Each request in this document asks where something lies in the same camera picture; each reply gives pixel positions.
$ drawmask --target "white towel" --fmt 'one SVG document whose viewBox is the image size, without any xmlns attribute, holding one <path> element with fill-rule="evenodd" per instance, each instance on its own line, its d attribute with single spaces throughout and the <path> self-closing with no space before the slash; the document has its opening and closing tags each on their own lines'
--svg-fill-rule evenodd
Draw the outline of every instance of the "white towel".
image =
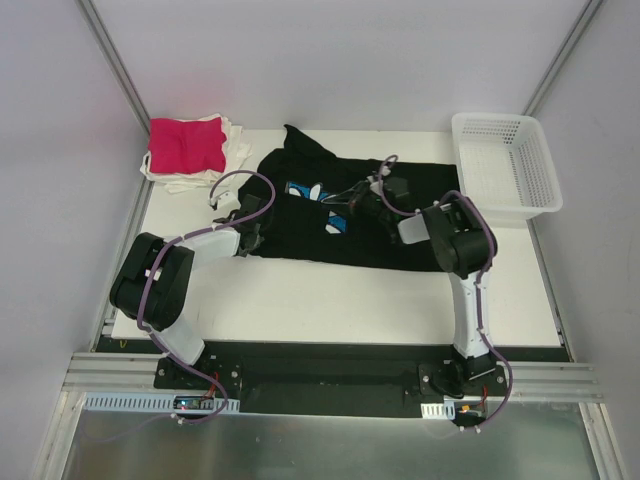
<svg viewBox="0 0 640 480">
<path fill-rule="evenodd" d="M 216 113 L 215 115 L 209 115 L 208 117 L 198 118 L 197 121 L 206 122 L 218 117 L 222 117 L 222 115 Z M 189 120 L 180 119 L 180 121 L 187 122 Z M 223 173 L 228 173 L 242 168 L 245 160 L 251 156 L 251 144 L 241 142 L 242 127 L 239 125 L 232 125 L 227 117 L 222 117 L 222 131 L 227 136 L 227 140 L 222 145 L 222 151 L 226 159 L 226 165 Z M 213 170 L 204 170 L 190 175 L 183 173 L 152 173 L 150 171 L 152 161 L 151 152 L 147 152 L 146 155 L 142 157 L 142 166 L 140 167 L 140 171 L 150 181 L 163 183 L 164 188 L 168 193 L 180 193 L 197 187 L 210 187 L 223 175 L 223 173 Z M 234 177 L 231 176 L 225 179 L 220 186 L 228 187 L 229 183 L 233 180 Z"/>
</svg>

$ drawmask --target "purple cable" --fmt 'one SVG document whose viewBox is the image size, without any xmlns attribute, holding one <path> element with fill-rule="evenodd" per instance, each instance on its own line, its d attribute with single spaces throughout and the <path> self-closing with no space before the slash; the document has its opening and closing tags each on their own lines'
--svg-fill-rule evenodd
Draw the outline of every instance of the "purple cable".
<svg viewBox="0 0 640 480">
<path fill-rule="evenodd" d="M 271 181 L 267 177 L 262 175 L 261 173 L 252 172 L 251 170 L 234 170 L 233 172 L 229 172 L 229 173 L 224 174 L 222 177 L 220 177 L 216 181 L 216 183 L 213 184 L 213 187 L 211 187 L 211 192 L 209 192 L 209 198 L 213 197 L 213 192 L 215 191 L 216 188 L 218 188 L 218 186 L 220 185 L 220 182 L 222 182 L 225 178 L 228 178 L 228 177 L 230 177 L 232 175 L 237 175 L 238 173 L 246 173 L 246 174 L 249 174 L 249 175 L 254 175 L 254 176 L 264 180 L 267 183 L 267 185 L 269 185 L 269 188 L 271 189 L 271 198 L 269 199 L 269 202 L 267 203 L 267 205 L 265 205 L 263 208 L 261 208 L 257 212 L 254 212 L 251 215 L 247 215 L 246 217 L 243 217 L 243 218 L 232 220 L 229 223 L 223 223 L 221 225 L 218 225 L 217 227 L 215 227 L 215 230 L 219 230 L 221 228 L 233 227 L 234 225 L 238 225 L 238 224 L 240 224 L 242 222 L 247 222 L 249 220 L 253 220 L 254 218 L 259 217 L 264 212 L 269 210 L 269 208 L 271 208 L 271 205 L 273 205 L 273 202 L 275 201 L 276 189 L 273 186 L 273 183 L 271 183 Z M 147 278 L 146 283 L 144 284 L 144 289 L 142 290 L 142 296 L 140 297 L 140 305 L 138 306 L 138 315 L 137 315 L 137 318 L 136 318 L 136 323 L 137 323 L 138 328 L 140 330 L 143 330 L 145 332 L 151 332 L 151 329 L 147 328 L 143 324 L 143 321 L 144 321 L 144 310 L 145 310 L 145 307 L 147 305 L 147 300 L 149 299 L 149 292 L 151 291 L 151 286 L 153 285 L 153 278 L 155 277 L 156 272 L 158 271 L 158 268 L 160 268 L 160 263 L 162 262 L 162 259 L 166 255 L 167 251 L 171 247 L 173 247 L 174 245 L 177 245 L 178 243 L 182 242 L 183 240 L 188 240 L 190 238 L 194 238 L 194 237 L 197 237 L 199 235 L 204 235 L 206 233 L 212 232 L 213 230 L 214 230 L 214 228 L 213 228 L 213 226 L 211 226 L 211 227 L 201 228 L 200 230 L 195 230 L 193 232 L 189 232 L 189 233 L 185 234 L 184 237 L 176 237 L 173 240 L 167 242 L 160 249 L 160 252 L 158 252 L 158 256 L 156 256 L 156 259 L 154 260 L 154 262 L 153 262 L 153 264 L 151 266 L 151 269 L 149 270 L 149 276 Z"/>
<path fill-rule="evenodd" d="M 389 164 L 389 169 L 392 169 L 393 166 L 396 164 L 396 162 L 398 161 L 398 156 L 397 155 L 390 155 L 388 156 L 384 162 L 382 162 L 382 165 L 380 165 L 380 169 L 378 170 L 378 188 L 380 189 L 380 198 L 382 199 L 382 203 L 385 204 L 385 206 L 391 210 L 393 213 L 400 215 L 401 217 L 413 217 L 415 215 L 417 215 L 416 212 L 403 212 L 402 210 L 398 210 L 396 207 L 394 207 L 393 205 L 391 205 L 391 203 L 389 203 L 389 200 L 387 200 L 387 197 L 384 195 L 384 188 L 383 188 L 383 175 L 382 172 L 384 171 L 384 167 L 387 166 L 387 164 Z"/>
<path fill-rule="evenodd" d="M 462 193 L 456 190 L 450 190 L 449 192 L 444 194 L 444 196 L 442 197 L 442 200 L 440 200 L 440 203 L 444 204 L 448 202 L 451 197 L 456 197 L 458 200 L 464 203 L 464 205 L 469 210 L 471 210 L 471 213 L 473 213 L 473 215 L 476 217 L 478 222 L 480 222 L 480 227 L 482 228 L 482 231 L 484 232 L 489 242 L 489 258 L 487 259 L 487 262 L 484 264 L 484 266 L 480 269 L 480 273 L 478 273 L 478 276 L 476 277 L 476 281 L 475 281 L 476 291 L 477 291 L 476 309 L 478 312 L 478 331 L 480 333 L 480 338 L 482 338 L 482 341 L 487 346 L 489 351 L 493 353 L 498 358 L 498 360 L 504 363 L 505 367 L 507 368 L 507 372 L 509 373 L 509 383 L 507 385 L 507 392 L 504 395 L 504 399 L 502 400 L 500 405 L 498 405 L 498 408 L 496 408 L 495 411 L 484 422 L 482 422 L 482 425 L 484 425 L 489 420 L 494 418 L 498 413 L 500 413 L 500 411 L 506 406 L 507 402 L 509 401 L 509 398 L 511 397 L 511 391 L 513 390 L 513 368 L 511 367 L 511 364 L 509 363 L 509 361 L 500 352 L 498 352 L 498 350 L 493 346 L 493 344 L 489 341 L 487 336 L 484 334 L 484 320 L 482 318 L 482 292 L 480 290 L 480 284 L 482 282 L 483 275 L 487 273 L 487 271 L 491 267 L 493 257 L 495 257 L 496 255 L 496 246 L 494 244 L 493 235 L 491 235 L 491 230 L 489 229 L 489 226 L 484 221 L 484 218 L 478 211 L 478 208 L 471 201 L 471 199 L 465 197 L 464 195 L 462 195 Z"/>
</svg>

